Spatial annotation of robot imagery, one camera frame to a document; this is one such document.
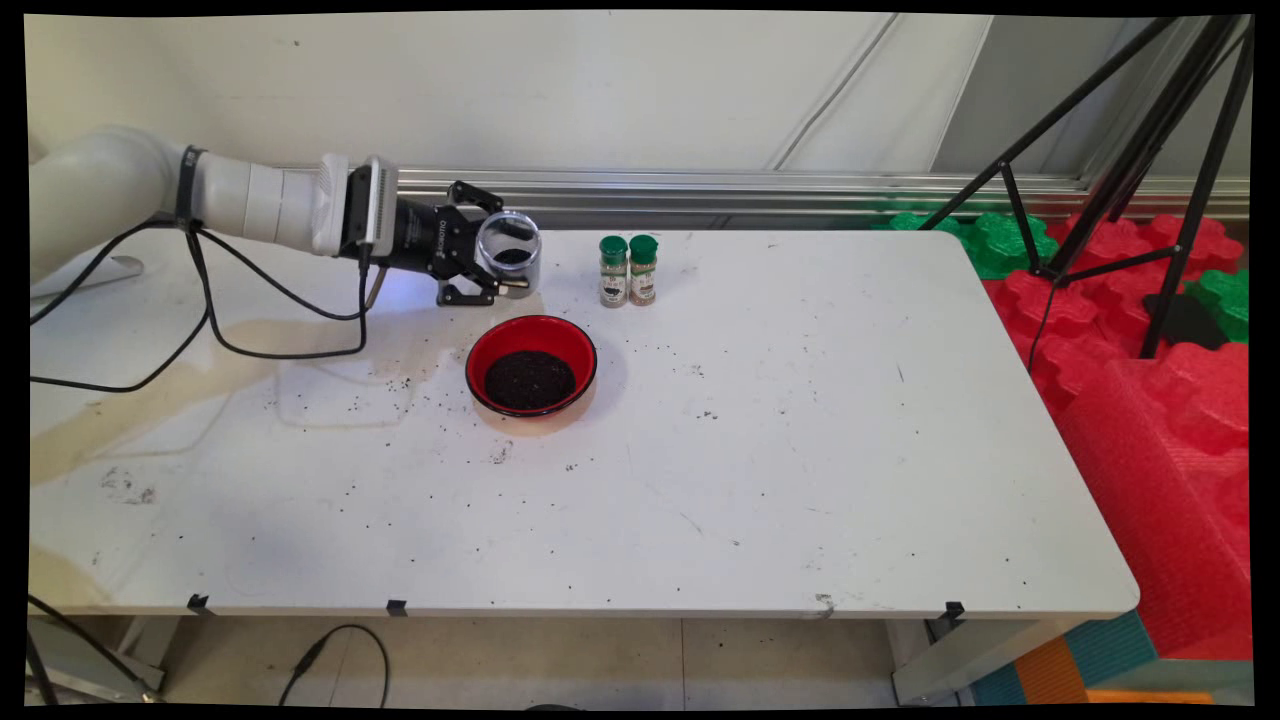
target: tiled floor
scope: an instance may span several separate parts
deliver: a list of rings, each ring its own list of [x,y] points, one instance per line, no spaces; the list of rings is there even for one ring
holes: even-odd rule
[[[274,705],[337,618],[188,618],[166,659],[169,702]],[[876,621],[365,618],[392,660],[388,707],[763,710],[892,707]],[[342,630],[289,705],[378,705],[374,642]]]

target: spice jar label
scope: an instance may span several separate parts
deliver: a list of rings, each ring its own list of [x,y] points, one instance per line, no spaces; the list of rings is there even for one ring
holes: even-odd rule
[[[631,292],[634,292],[640,300],[649,300],[653,297],[653,273],[650,272],[631,275]]]
[[[600,291],[604,292],[604,297],[609,302],[622,302],[626,300],[627,277],[625,274],[600,275]]]

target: metal cylinder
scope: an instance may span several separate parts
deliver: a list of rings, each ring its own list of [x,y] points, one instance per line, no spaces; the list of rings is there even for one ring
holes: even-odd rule
[[[538,290],[543,236],[529,215],[513,210],[489,215],[476,232],[476,245],[507,297],[526,297]]]

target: spice jar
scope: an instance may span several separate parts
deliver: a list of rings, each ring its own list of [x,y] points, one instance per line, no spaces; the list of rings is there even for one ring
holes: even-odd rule
[[[627,304],[627,241],[611,234],[600,241],[600,305]]]
[[[658,266],[658,241],[648,234],[631,238],[631,304],[653,305],[657,297],[653,270]]]

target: power cord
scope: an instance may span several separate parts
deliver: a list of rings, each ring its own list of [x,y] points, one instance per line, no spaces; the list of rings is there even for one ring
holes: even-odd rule
[[[67,286],[67,288],[64,288],[61,292],[59,292],[47,305],[45,305],[44,307],[41,307],[36,314],[33,314],[31,316],[31,325],[35,325],[40,320],[45,319],[50,313],[54,311],[54,309],[56,309],[68,297],[70,297],[70,295],[79,288],[79,286],[90,277],[90,274],[92,274],[92,272],[102,263],[102,260],[105,260],[108,258],[108,255],[110,255],[110,252],[113,250],[115,250],[115,247],[118,245],[120,245],[122,242],[124,242],[125,240],[128,240],[129,237],[132,237],[133,234],[136,234],[136,233],[138,233],[141,231],[145,231],[145,229],[152,229],[152,228],[175,228],[175,227],[177,227],[177,224],[173,220],[169,220],[169,219],[164,219],[164,220],[152,219],[152,220],[147,220],[145,223],[141,223],[141,224],[136,225],[134,228],[129,229],[128,232],[125,232],[125,233],[123,233],[123,234],[116,236],[115,238],[113,238],[110,242],[108,242],[102,247],[102,250],[100,250],[97,252],[97,255],[93,256],[93,259],[90,261],[90,264],[81,272],[79,275],[76,277],[76,279],[73,279],[70,282],[70,284]],[[260,278],[262,278],[264,281],[266,281],[271,287],[274,287],[275,290],[278,290],[280,293],[283,293],[289,300],[292,300],[292,301],[297,302],[298,305],[306,307],[307,310],[311,310],[312,313],[315,313],[317,315],[321,315],[324,318],[329,318],[329,319],[333,319],[333,320],[358,320],[360,322],[360,343],[356,345],[355,347],[348,347],[348,348],[344,348],[344,350],[334,350],[334,351],[328,351],[328,352],[303,352],[303,354],[257,352],[257,351],[244,350],[242,347],[237,347],[236,345],[232,345],[225,337],[223,337],[221,329],[218,327],[218,318],[216,318],[215,311],[214,311],[212,288],[211,288],[210,282],[209,282],[209,269],[207,269],[207,266],[205,264],[205,256],[204,256],[204,252],[201,251],[200,240],[197,237],[197,233],[198,233],[200,237],[205,237],[210,242],[214,242],[215,245],[218,245],[219,247],[221,247],[223,250],[225,250],[228,254],[232,255],[232,258],[234,258],[234,259],[239,260],[241,263],[243,263],[248,269],[253,270],[253,273],[256,273]],[[314,305],[311,302],[307,302],[306,300],[303,300],[302,297],[300,297],[297,293],[289,291],[287,287],[284,287],[283,284],[280,284],[275,278],[273,278],[265,270],[262,270],[256,264],[253,264],[248,258],[246,258],[239,251],[237,251],[234,247],[232,247],[230,245],[228,245],[224,240],[221,240],[218,236],[212,234],[211,232],[204,229],[198,223],[192,223],[191,228],[187,229],[186,236],[187,236],[187,249],[188,249],[188,251],[191,254],[191,260],[192,260],[192,263],[196,266],[196,273],[200,275],[201,287],[204,290],[204,295],[205,295],[205,313],[204,313],[204,315],[201,315],[200,322],[196,323],[196,327],[191,331],[191,333],[182,342],[182,345],[179,345],[178,348],[172,355],[169,355],[169,357],[164,363],[161,363],[159,368],[156,368],[155,370],[152,370],[151,374],[148,374],[142,380],[140,380],[140,382],[137,382],[134,384],[123,386],[123,387],[102,386],[102,384],[86,383],[86,382],[79,382],[79,380],[65,380],[65,379],[59,379],[59,378],[46,378],[46,377],[40,377],[40,375],[29,375],[29,382],[42,383],[42,384],[52,384],[52,386],[61,386],[61,387],[73,387],[73,388],[90,389],[90,391],[97,391],[97,392],[110,392],[110,393],[127,393],[127,392],[134,392],[134,391],[142,389],[143,387],[146,387],[147,384],[150,384],[151,380],[156,379],[160,375],[160,373],[165,372],[169,368],[169,365],[172,365],[174,363],[174,360],[177,360],[178,356],[182,355],[183,351],[186,351],[188,346],[191,346],[191,343],[196,340],[196,336],[200,334],[200,331],[202,331],[205,328],[205,323],[209,323],[209,325],[212,328],[214,337],[218,338],[218,342],[223,347],[225,347],[227,350],[230,350],[232,352],[236,352],[236,354],[239,354],[239,355],[247,355],[250,357],[264,357],[264,359],[268,359],[268,360],[317,360],[317,359],[321,359],[321,357],[338,357],[338,356],[342,356],[342,355],[353,355],[353,354],[360,352],[361,350],[365,348],[365,342],[367,340],[367,328],[365,325],[365,316],[369,313],[369,302],[365,299],[365,284],[366,284],[366,281],[367,281],[367,277],[369,277],[370,252],[371,252],[371,250],[370,250],[369,246],[365,246],[361,250],[361,255],[360,255],[360,286],[358,286],[360,307],[358,307],[358,310],[356,310],[356,313],[352,313],[352,314],[348,314],[348,315],[339,315],[337,313],[330,313],[328,310],[324,310],[324,309],[321,309],[321,307],[319,307],[319,306],[316,306],[316,305]]]
[[[392,682],[392,661],[387,656],[387,646],[383,644],[383,641],[381,638],[378,637],[378,633],[370,630],[365,625],[357,625],[353,623],[338,625],[337,628],[325,633],[324,637],[317,639],[310,648],[307,648],[307,651],[302,655],[302,660],[298,660],[298,665],[293,669],[293,676],[289,678],[289,683],[284,685],[284,692],[280,693],[280,702],[278,702],[276,705],[284,705],[284,701],[289,700],[289,691],[293,689],[293,684],[297,683],[298,678],[301,678],[307,670],[310,670],[311,665],[316,661],[317,657],[320,657],[320,653],[324,651],[324,646],[326,642],[329,642],[329,638],[333,637],[333,634],[337,633],[338,630],[346,628],[351,628],[355,630],[364,630],[365,633],[369,634],[369,637],[374,638],[375,643],[378,643],[378,650],[383,653],[383,700],[378,702],[378,707],[387,707],[387,691],[390,688],[390,682]]]
[[[27,630],[27,664],[31,665],[31,674],[36,678],[36,685],[40,688],[40,700],[45,705],[58,705],[58,694],[54,693],[54,684],[49,682],[49,673],[45,670],[45,662],[40,660],[40,652],[36,651],[36,641],[31,638],[31,630]]]
[[[1032,352],[1027,357],[1027,374],[1032,374],[1032,368],[1036,364],[1036,346],[1039,345],[1039,336],[1044,332],[1044,325],[1048,324],[1048,309],[1053,306],[1053,292],[1057,291],[1057,281],[1053,281],[1048,286],[1048,300],[1044,301],[1044,316],[1041,318],[1041,327],[1036,331],[1036,338],[1032,340]]]
[[[133,670],[129,670],[128,665],[125,665],[124,662],[122,662],[120,659],[116,657],[114,652],[111,652],[111,651],[106,650],[105,647],[102,647],[102,643],[97,642],[97,639],[93,638],[93,635],[86,633],[83,628],[81,628],[74,621],[72,621],[69,618],[67,618],[61,612],[54,610],[49,603],[46,603],[45,601],[40,600],[38,597],[36,597],[36,596],[33,596],[31,593],[27,593],[27,602],[31,603],[31,605],[35,605],[37,609],[40,609],[41,612],[44,612],[45,615],[49,615],[54,620],[58,620],[68,630],[70,630],[72,633],[79,635],[79,638],[82,641],[87,642],[88,646],[93,648],[93,651],[96,651],[108,662],[110,662],[113,666],[115,666],[115,669],[119,670],[122,675],[124,675],[125,678],[128,678],[128,680],[131,683],[133,683],[133,687],[138,691],[138,694],[142,697],[142,702],[164,702],[160,698],[160,693],[157,693],[156,691],[151,689],[151,687],[147,685],[146,680],[143,680],[142,678],[140,678],[138,674],[134,673]],[[37,656],[38,657],[38,653],[36,653],[36,646],[35,646],[35,643],[31,639],[31,633],[29,632],[27,633],[27,655],[28,655],[28,657],[31,657],[31,656]],[[32,671],[33,673],[36,671],[35,665],[32,665]],[[37,683],[40,682],[40,676],[38,675],[36,678],[36,682]],[[49,682],[47,674],[45,675],[45,682]],[[41,694],[44,694],[44,688],[41,688]]]

